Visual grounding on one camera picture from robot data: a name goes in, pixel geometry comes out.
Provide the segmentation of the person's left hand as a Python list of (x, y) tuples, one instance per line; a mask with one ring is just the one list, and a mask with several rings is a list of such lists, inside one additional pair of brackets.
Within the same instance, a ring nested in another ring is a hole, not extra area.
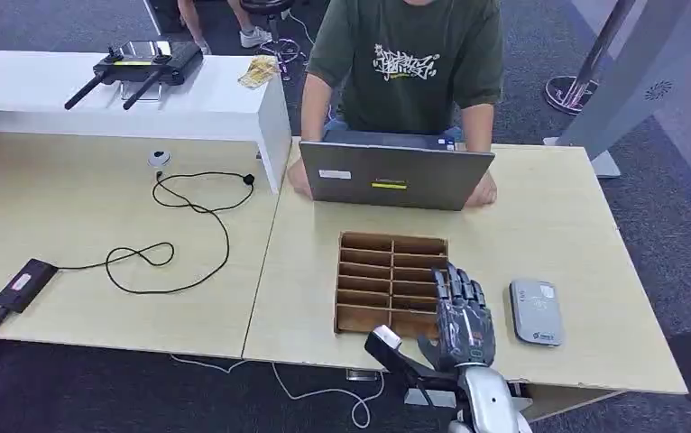
[(487, 171), (465, 203), (466, 207), (484, 207), (493, 204), (498, 195), (497, 185), (490, 171)]

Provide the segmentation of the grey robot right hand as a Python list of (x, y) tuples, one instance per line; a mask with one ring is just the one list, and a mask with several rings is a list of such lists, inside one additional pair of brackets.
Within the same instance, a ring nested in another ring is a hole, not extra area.
[(496, 342), (492, 313), (481, 285), (452, 263), (434, 267), (432, 275), (437, 291), (438, 335), (418, 337), (421, 353), (440, 372), (468, 365), (491, 366)]

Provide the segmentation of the person's right hand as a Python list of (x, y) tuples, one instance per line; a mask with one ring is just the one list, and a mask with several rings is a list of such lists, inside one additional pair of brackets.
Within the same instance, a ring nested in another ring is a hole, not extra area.
[(287, 169), (287, 180), (297, 194), (305, 198), (312, 199), (312, 191), (309, 185), (308, 175), (301, 158), (298, 158)]

